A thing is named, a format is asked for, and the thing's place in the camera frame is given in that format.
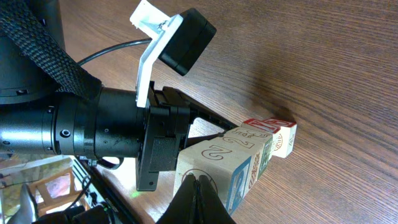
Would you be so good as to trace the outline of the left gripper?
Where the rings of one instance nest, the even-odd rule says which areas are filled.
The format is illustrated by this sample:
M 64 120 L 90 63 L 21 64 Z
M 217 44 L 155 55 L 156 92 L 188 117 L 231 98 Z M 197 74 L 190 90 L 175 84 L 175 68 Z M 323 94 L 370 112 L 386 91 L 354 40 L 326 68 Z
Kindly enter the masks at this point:
M 229 131 L 238 126 L 180 90 L 149 84 L 144 108 L 144 139 L 136 159 L 136 189 L 155 191 L 159 173 L 176 169 L 178 152 L 202 141 L 223 137 L 223 133 L 188 138 L 190 121 L 201 118 Z

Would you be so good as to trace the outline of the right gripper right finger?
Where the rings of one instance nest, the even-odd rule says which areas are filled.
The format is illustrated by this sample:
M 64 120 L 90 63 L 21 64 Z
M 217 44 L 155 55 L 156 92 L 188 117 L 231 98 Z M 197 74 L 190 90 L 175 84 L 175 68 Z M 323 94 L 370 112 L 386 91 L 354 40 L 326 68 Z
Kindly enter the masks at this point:
M 207 176 L 198 178 L 197 215 L 202 224 L 236 224 L 226 211 Z

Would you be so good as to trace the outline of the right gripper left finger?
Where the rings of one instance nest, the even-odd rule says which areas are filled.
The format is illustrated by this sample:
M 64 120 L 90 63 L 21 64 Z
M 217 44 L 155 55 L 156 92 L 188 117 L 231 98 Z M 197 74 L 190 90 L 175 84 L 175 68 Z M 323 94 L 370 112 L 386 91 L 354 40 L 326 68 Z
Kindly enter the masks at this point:
M 156 224 L 194 224 L 197 209 L 197 187 L 195 176 L 188 174 Z

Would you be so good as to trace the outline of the red six wooden block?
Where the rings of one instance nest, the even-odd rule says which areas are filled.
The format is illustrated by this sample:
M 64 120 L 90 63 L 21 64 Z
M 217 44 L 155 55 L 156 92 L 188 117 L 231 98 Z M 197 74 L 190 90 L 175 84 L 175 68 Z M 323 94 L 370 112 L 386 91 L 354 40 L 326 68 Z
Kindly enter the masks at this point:
M 215 188 L 227 212 L 234 213 L 244 197 L 246 175 L 251 158 L 246 160 L 230 154 L 231 150 L 217 143 L 215 138 L 188 147 L 178 154 L 174 193 L 188 174 L 196 178 L 205 175 Z

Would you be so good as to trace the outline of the green animal wooden block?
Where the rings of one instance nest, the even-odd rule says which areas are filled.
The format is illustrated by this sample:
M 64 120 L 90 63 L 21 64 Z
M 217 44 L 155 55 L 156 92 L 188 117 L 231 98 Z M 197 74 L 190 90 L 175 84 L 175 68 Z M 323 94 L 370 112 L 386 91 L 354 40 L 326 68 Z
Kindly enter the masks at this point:
M 246 185 L 245 185 L 245 190 L 244 190 L 244 195 L 246 195 L 248 193 L 248 191 L 252 188 L 252 185 L 250 187 L 250 168 L 251 168 L 251 162 L 253 161 L 254 157 L 253 155 L 250 155 L 247 152 L 244 152 L 241 150 L 241 148 L 237 145 L 237 144 L 230 144 L 228 142 L 223 141 L 222 137 L 217 137 L 215 138 L 217 143 L 220 143 L 222 147 L 227 148 L 229 150 L 231 150 L 230 153 L 228 153 L 228 155 L 230 154 L 235 154 L 236 157 L 241 158 L 242 160 L 246 160 L 248 157 L 251 158 L 251 161 L 249 163 L 249 169 L 248 169 L 248 174 L 246 175 Z

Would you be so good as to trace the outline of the red E wooden block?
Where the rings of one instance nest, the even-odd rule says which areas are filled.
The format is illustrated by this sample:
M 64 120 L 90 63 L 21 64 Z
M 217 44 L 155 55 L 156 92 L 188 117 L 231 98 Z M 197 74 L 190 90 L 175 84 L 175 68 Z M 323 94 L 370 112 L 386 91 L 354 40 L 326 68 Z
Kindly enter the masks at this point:
M 272 135 L 246 128 L 234 128 L 228 131 L 222 139 L 230 144 L 237 144 L 242 151 L 253 155 L 249 181 L 251 187 L 264 173 L 272 157 Z

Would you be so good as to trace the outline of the blue side block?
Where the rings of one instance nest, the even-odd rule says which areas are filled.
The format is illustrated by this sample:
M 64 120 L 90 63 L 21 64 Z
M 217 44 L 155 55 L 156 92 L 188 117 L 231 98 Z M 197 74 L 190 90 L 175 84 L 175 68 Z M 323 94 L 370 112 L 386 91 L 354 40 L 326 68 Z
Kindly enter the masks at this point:
M 297 123 L 295 121 L 290 122 L 277 118 L 268 118 L 265 119 L 264 122 L 278 128 L 278 131 L 273 132 L 275 149 L 272 155 L 286 158 L 294 148 Z
M 273 145 L 275 146 L 275 150 L 278 150 L 281 145 L 281 138 L 280 138 L 280 127 L 274 126 L 271 124 L 267 124 L 263 121 L 251 118 L 249 120 L 244 121 L 241 124 L 242 128 L 251 129 L 260 133 L 271 134 L 273 137 Z

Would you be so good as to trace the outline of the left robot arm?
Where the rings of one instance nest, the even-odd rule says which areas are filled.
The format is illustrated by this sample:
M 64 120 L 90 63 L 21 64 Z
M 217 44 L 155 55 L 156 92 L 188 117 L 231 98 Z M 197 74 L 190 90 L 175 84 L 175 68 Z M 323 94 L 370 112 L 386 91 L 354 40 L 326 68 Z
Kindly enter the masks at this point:
M 58 1 L 1 2 L 1 152 L 136 159 L 136 187 L 154 191 L 175 170 L 195 119 L 234 124 L 180 90 L 154 88 L 156 60 L 186 75 L 216 34 L 196 9 L 168 16 L 141 1 L 130 18 L 143 31 L 134 91 L 106 88 L 65 52 Z

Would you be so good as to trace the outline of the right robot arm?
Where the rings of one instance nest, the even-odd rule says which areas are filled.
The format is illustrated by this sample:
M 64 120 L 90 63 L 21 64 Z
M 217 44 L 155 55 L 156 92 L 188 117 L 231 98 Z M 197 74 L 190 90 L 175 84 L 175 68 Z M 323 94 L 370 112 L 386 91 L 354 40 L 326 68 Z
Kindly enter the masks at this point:
M 37 204 L 24 184 L 21 187 L 21 207 L 8 221 L 9 223 L 115 223 L 116 212 L 110 205 L 98 205 L 89 210 L 83 206 L 66 208 L 61 212 L 53 212 L 38 216 Z M 234 223 L 230 214 L 219 199 L 207 176 L 196 178 L 189 174 L 184 178 L 181 186 L 174 195 L 165 213 L 157 221 L 161 224 L 169 223 Z

